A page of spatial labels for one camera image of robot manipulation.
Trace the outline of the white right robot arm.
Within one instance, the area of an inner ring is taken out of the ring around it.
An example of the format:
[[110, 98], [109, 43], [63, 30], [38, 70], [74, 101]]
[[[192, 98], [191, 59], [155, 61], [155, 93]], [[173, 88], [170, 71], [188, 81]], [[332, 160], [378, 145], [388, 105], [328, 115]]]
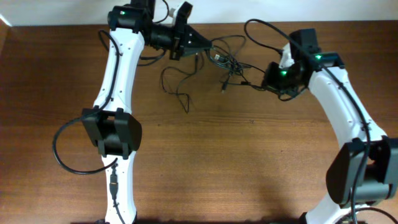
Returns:
[[308, 90], [321, 104], [340, 148], [326, 172], [327, 193], [300, 223], [357, 223], [397, 193], [397, 139], [372, 119], [353, 90], [341, 57], [323, 53], [314, 29], [287, 35], [279, 63], [269, 64], [262, 87], [289, 101]]

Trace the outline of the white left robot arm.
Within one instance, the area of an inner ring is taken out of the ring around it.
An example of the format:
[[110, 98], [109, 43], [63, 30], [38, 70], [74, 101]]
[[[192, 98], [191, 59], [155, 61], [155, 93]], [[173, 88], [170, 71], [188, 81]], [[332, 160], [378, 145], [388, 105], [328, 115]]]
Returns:
[[142, 126], [132, 115], [132, 90], [145, 46], [170, 52], [170, 59], [211, 48], [211, 42], [188, 25], [189, 2], [171, 9], [171, 25], [153, 21], [154, 1], [131, 1], [108, 13], [109, 50], [106, 70], [92, 109], [84, 109], [83, 125], [98, 148], [106, 174], [107, 209], [100, 223], [134, 223], [133, 163], [141, 145]]

